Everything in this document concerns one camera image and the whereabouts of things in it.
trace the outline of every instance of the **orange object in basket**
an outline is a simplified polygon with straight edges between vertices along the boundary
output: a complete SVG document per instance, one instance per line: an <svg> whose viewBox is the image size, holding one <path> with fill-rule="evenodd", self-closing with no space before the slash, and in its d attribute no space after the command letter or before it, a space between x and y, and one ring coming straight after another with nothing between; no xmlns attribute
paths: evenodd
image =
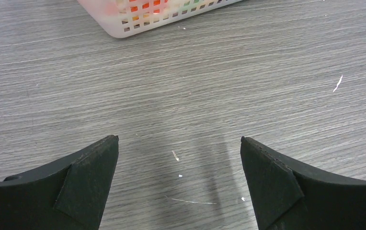
<svg viewBox="0 0 366 230"><path fill-rule="evenodd" d="M153 1L153 5L154 5L154 6L160 5L160 0L154 0L154 1ZM143 5L142 5L142 8L143 8L143 9L149 8L149 2L148 2L148 3L143 4ZM131 12L135 12L135 11L137 11L137 10L138 10L138 6L133 6L133 7L131 7ZM153 12L154 12L154 13L160 13L160 10L159 10L159 9L157 9L157 10L154 10Z"/></svg>

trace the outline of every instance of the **gray tabletop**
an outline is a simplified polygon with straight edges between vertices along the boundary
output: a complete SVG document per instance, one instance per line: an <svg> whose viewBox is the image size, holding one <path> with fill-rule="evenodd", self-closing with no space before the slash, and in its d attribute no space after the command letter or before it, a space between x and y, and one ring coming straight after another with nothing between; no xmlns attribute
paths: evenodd
<svg viewBox="0 0 366 230"><path fill-rule="evenodd" d="M366 1L245 0L120 40L75 0L0 0L0 180L109 134L102 230L257 229L241 136L366 180Z"/></svg>

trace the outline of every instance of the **white scratch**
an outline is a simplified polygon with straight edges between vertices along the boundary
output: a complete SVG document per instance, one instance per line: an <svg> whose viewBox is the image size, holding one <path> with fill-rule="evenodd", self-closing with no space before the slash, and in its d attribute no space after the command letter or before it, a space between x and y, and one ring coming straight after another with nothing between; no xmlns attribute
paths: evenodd
<svg viewBox="0 0 366 230"><path fill-rule="evenodd" d="M176 155L176 152L172 150L173 156L176 158L177 161L180 161L179 158Z"/></svg>
<svg viewBox="0 0 366 230"><path fill-rule="evenodd" d="M217 203L208 203L208 202L195 202L195 201L187 201L187 200L179 200L179 199L174 199L174 198L170 198L171 200L177 200L177 201L182 201L182 202L187 202L187 203L192 203L192 204L203 204L203 205L216 205Z"/></svg>
<svg viewBox="0 0 366 230"><path fill-rule="evenodd" d="M341 84L342 80L343 80L343 76L341 75L340 80L337 83L337 86L335 87L335 89L332 92L335 92L338 89L338 86Z"/></svg>

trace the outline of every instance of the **white plastic basket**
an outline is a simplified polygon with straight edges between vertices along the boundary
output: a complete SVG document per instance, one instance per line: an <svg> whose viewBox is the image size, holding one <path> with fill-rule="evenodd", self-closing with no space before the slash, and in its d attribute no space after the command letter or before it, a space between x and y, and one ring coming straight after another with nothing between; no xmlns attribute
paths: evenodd
<svg viewBox="0 0 366 230"><path fill-rule="evenodd" d="M78 0L111 36L124 38L241 0Z"/></svg>

